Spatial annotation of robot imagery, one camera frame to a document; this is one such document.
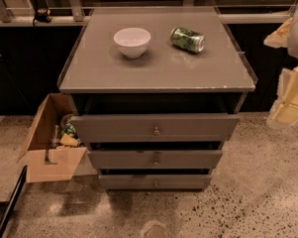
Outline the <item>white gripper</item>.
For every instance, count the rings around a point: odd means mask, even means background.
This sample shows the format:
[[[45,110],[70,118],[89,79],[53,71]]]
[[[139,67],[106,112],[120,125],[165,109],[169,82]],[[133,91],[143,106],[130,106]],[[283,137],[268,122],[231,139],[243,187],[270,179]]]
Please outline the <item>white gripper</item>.
[[[298,9],[293,18],[286,20],[277,30],[269,34],[263,43],[271,48],[286,48],[298,59]],[[298,65],[284,68],[279,75],[277,99],[274,101],[266,123],[274,129],[293,126],[298,122]]]

